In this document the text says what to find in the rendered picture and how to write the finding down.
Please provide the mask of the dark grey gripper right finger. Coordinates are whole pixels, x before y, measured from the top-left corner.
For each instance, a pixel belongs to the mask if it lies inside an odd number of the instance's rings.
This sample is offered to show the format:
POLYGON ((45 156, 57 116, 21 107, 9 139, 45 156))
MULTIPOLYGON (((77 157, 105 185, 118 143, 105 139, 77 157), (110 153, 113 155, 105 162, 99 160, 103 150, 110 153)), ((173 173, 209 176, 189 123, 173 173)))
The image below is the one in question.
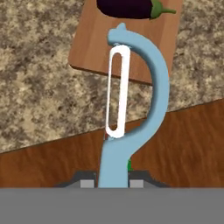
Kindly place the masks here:
POLYGON ((148 171, 130 171, 129 188, 168 187, 166 183, 154 179, 148 171))

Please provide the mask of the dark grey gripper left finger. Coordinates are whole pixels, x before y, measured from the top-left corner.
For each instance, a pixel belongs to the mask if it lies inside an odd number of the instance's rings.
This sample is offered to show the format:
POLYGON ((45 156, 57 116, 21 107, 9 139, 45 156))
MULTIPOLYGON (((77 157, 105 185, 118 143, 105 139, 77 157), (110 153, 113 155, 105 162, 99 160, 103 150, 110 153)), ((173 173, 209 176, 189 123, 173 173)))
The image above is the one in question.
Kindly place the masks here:
POLYGON ((56 187, 96 188, 97 173, 95 171, 77 171, 68 181, 61 182, 56 187))

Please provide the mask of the light blue peeler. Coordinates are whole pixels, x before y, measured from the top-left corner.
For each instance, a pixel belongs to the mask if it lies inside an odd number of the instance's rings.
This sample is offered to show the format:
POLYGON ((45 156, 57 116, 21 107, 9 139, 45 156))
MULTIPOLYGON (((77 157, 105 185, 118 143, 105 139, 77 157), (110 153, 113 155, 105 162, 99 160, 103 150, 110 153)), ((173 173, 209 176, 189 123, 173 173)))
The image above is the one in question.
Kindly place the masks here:
POLYGON ((105 125, 108 138, 101 152, 98 186, 100 188, 126 188, 129 185, 128 162, 158 131, 168 108, 170 82, 165 59, 158 48, 146 37, 126 29, 121 23, 108 31, 107 41, 112 49, 109 56, 122 56, 117 128, 105 125), (150 69, 152 98, 146 120, 137 128, 125 131, 127 96, 130 73, 130 54, 138 54, 150 69))

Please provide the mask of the wooden cutting board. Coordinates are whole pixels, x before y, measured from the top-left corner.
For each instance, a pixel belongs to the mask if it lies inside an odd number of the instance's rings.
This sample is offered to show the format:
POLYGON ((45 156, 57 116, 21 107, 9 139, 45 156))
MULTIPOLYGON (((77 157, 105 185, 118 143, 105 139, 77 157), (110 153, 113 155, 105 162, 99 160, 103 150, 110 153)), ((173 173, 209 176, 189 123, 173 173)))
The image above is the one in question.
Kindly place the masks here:
MULTIPOLYGON (((155 19, 109 17, 97 8, 96 0, 87 0, 69 53, 69 65, 76 69, 105 74, 109 78, 121 76, 122 56, 119 53, 109 56, 112 46, 108 44, 107 36, 109 30, 124 23, 127 30, 146 37, 158 48, 169 74, 183 0, 160 1, 165 8, 174 9, 176 13, 164 13, 155 19)), ((135 52, 130 54, 129 79, 152 85, 150 69, 135 52)))

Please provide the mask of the purple eggplant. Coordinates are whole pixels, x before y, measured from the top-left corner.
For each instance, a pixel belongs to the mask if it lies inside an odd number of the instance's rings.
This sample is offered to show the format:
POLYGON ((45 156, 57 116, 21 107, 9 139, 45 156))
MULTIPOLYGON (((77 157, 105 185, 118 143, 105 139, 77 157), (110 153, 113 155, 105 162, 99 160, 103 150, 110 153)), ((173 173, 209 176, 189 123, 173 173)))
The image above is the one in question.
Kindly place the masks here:
POLYGON ((155 19, 164 13, 175 14, 160 0, 96 0, 97 8, 112 18, 155 19))

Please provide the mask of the brown wooden cabinet front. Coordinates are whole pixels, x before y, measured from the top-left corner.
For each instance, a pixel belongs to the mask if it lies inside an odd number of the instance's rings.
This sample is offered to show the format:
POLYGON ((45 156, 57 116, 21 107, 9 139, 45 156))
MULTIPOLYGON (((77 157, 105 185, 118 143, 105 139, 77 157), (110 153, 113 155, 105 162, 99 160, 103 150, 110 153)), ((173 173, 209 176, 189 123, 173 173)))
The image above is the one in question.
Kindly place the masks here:
MULTIPOLYGON (((103 136, 99 129, 0 154, 0 187, 55 186, 97 171, 103 136)), ((173 187, 224 187, 224 99, 167 113, 132 167, 173 187)))

